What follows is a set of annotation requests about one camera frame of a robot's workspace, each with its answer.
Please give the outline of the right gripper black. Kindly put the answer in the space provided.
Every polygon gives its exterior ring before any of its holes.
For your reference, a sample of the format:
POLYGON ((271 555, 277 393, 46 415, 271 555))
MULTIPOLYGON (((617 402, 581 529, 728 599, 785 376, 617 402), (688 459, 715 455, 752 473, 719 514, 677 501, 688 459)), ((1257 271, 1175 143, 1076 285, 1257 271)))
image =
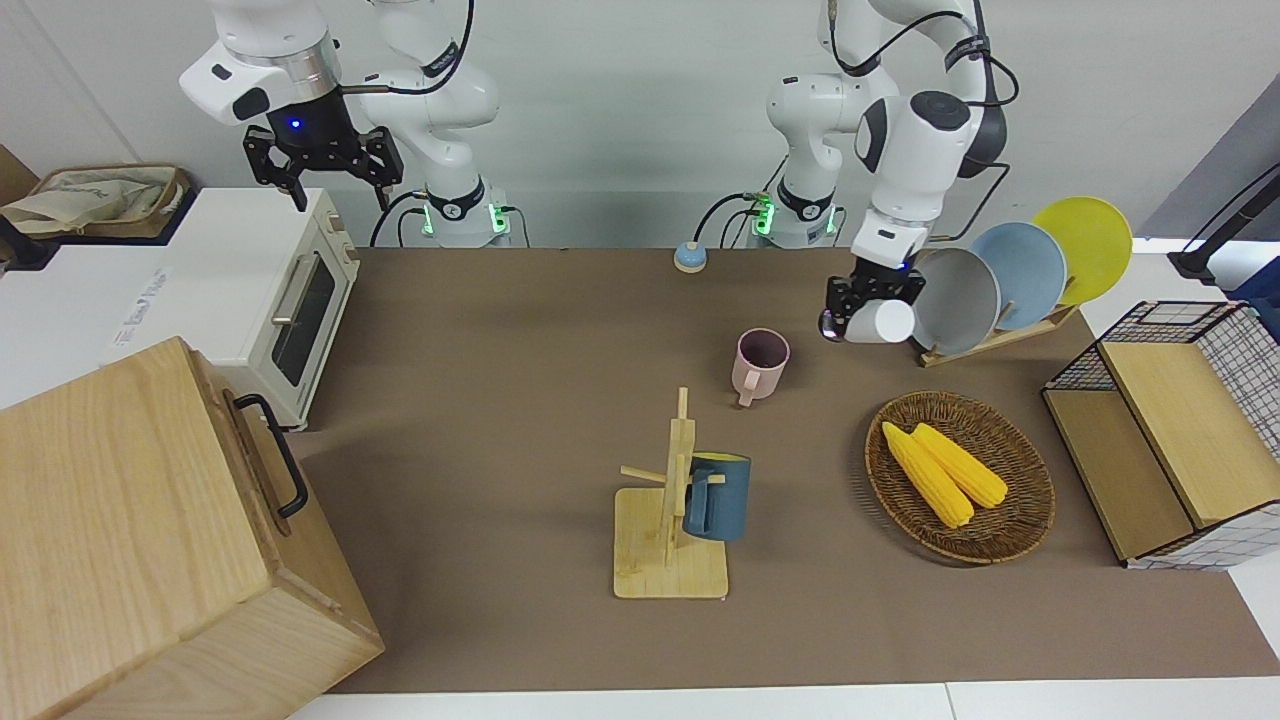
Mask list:
POLYGON ((302 170, 364 170, 364 179, 385 211, 403 179, 403 161, 387 127, 358 133, 340 95, 324 95, 268 114, 270 129, 244 132, 244 155, 259 184, 287 195, 297 211, 306 210, 302 170), (282 155, 285 163, 278 164, 282 155))

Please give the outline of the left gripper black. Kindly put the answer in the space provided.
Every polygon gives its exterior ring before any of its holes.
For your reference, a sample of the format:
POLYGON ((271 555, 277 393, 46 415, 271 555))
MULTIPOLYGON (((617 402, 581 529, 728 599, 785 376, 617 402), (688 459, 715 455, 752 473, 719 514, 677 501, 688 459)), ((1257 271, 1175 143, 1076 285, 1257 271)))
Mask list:
POLYGON ((914 304, 925 287, 925 278, 914 261, 911 256, 900 263, 881 264, 855 256, 852 278, 831 275, 827 279, 826 313, 832 319, 851 319, 868 302, 865 291, 858 286, 897 286, 895 297, 914 304))

